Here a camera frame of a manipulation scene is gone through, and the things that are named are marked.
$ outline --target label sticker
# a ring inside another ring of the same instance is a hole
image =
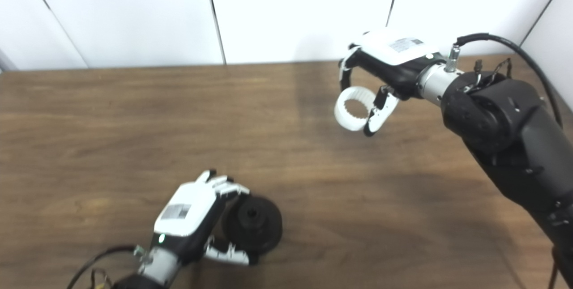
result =
[[[191,204],[171,204],[168,205],[161,214],[162,220],[182,220],[187,216],[189,209],[191,208]]]
[[[424,42],[418,40],[417,38],[400,38],[399,40],[390,43],[388,46],[393,48],[393,50],[396,52],[400,53],[421,44],[424,44]]]

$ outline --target wood grain surface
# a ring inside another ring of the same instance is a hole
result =
[[[174,288],[547,285],[549,241],[436,106],[402,102],[366,138],[333,116],[337,79],[334,62],[2,74],[0,288],[60,289],[108,246],[147,246],[178,185],[211,167],[278,204],[282,242],[256,267],[203,260]],[[113,279],[137,266],[99,265]]]

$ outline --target robotic hand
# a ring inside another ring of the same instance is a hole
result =
[[[507,75],[498,73],[501,64],[495,71],[482,71],[481,61],[472,72],[456,69],[460,47],[478,40],[504,44],[532,67],[547,91],[555,120],[531,85],[511,78],[509,59]],[[490,34],[458,38],[448,59],[436,47],[389,29],[366,32],[349,49],[340,62],[338,122],[350,130],[364,127],[372,136],[399,100],[426,99],[440,107],[446,128],[462,138],[501,193],[521,205],[553,242],[555,265],[573,288],[573,147],[560,129],[555,98],[538,65],[513,42]],[[364,68],[387,85],[376,97],[365,88],[350,87],[353,67]],[[350,116],[344,108],[348,99],[363,102],[368,118]],[[381,120],[372,128],[376,118]]]
[[[282,235],[282,218],[269,200],[250,195],[249,189],[215,170],[203,171],[194,182],[180,185],[155,221],[149,252],[129,246],[140,256],[137,273],[108,285],[113,289],[167,289],[177,272],[201,258],[219,262],[254,265],[260,254],[273,249]],[[223,216],[227,240],[211,234],[227,203],[233,204]],[[71,289],[79,276],[105,254],[98,255],[80,269],[68,285]]]

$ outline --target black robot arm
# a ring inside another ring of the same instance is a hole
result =
[[[482,72],[481,61],[473,72],[456,69],[460,46],[477,40],[504,44],[532,67],[547,90],[555,119],[528,83],[497,71]],[[573,289],[573,147],[560,128],[550,84],[532,58],[505,38],[472,34],[458,38],[446,59],[421,40],[387,28],[367,32],[350,49],[340,63],[341,89],[350,86],[352,67],[363,67],[387,83],[393,97],[440,106],[444,125],[462,138],[501,193],[521,205],[551,240],[555,264]],[[376,109],[376,102],[371,107]],[[364,119],[365,127],[372,119]]]

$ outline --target white wall panel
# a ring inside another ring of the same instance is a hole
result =
[[[448,53],[458,36],[489,32],[520,44],[549,0],[395,0],[389,26],[435,43]],[[462,54],[493,54],[508,49],[476,42]]]
[[[539,64],[573,109],[573,0],[552,0],[522,48]]]
[[[90,67],[221,64],[210,0],[47,0]]]
[[[213,0],[229,63],[333,60],[392,0]]]
[[[7,69],[85,68],[43,0],[0,0],[0,64]]]

